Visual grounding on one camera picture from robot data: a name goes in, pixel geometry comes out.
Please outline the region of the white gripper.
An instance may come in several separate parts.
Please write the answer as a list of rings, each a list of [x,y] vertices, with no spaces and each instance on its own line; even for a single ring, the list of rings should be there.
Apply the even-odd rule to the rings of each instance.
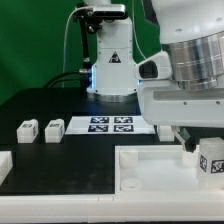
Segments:
[[[143,78],[140,69],[154,62],[157,78]],[[211,89],[186,91],[170,80],[172,69],[165,51],[149,57],[134,67],[135,77],[140,80],[137,96],[144,120],[152,125],[172,126],[171,130],[189,150],[190,139],[186,127],[224,128],[224,75],[217,78],[218,86]]]

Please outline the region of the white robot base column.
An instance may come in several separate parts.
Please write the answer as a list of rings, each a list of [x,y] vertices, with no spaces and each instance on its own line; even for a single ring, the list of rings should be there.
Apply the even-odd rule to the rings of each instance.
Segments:
[[[136,65],[131,19],[103,22],[97,32],[97,60],[91,68],[87,96],[103,102],[135,99],[139,84],[134,75]]]

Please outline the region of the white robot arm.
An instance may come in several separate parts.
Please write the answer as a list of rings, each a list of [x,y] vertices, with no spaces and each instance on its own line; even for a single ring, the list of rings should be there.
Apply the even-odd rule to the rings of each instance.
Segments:
[[[161,50],[135,66],[144,120],[169,126],[188,152],[194,128],[224,128],[224,0],[142,0]]]

